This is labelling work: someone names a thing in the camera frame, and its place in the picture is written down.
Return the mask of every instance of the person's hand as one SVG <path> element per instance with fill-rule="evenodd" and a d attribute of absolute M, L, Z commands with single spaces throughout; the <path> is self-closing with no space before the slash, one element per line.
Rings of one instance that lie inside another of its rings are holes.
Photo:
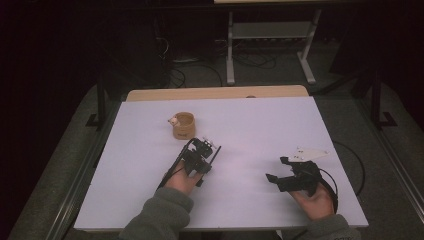
<path fill-rule="evenodd" d="M 289 193 L 312 221 L 334 215 L 333 201 L 328 190 L 321 183 L 318 184 L 315 194 L 311 197 L 300 191 Z"/>
<path fill-rule="evenodd" d="M 174 175 L 165 183 L 165 187 L 177 189 L 188 196 L 202 176 L 203 174 L 200 173 L 196 173 L 192 177 L 187 176 L 184 161 L 180 161 L 174 170 Z"/>

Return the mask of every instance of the metal stand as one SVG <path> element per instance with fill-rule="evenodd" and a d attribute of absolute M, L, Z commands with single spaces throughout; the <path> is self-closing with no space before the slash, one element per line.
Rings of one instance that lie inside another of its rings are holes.
<path fill-rule="evenodd" d="M 297 55 L 308 83 L 315 84 L 315 78 L 306 58 L 312 45 L 320 15 L 321 10 L 316 10 L 312 22 L 234 23 L 233 13 L 230 12 L 228 20 L 227 84 L 235 85 L 233 39 L 256 38 L 305 38 L 305 47 Z"/>

